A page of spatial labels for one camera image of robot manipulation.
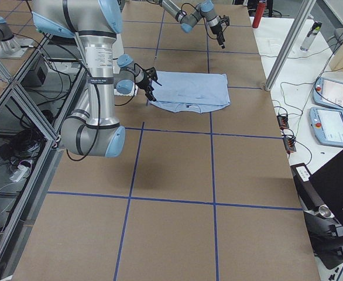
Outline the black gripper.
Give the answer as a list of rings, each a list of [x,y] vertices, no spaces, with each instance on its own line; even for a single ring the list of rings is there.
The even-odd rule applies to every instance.
[[[214,35],[217,37],[219,46],[225,48],[225,38],[223,34],[222,24],[225,23],[225,19],[212,19],[208,21],[208,25]]]
[[[152,80],[148,77],[146,73],[139,73],[136,76],[136,85],[145,91],[145,96],[149,101],[156,101],[153,95]]]

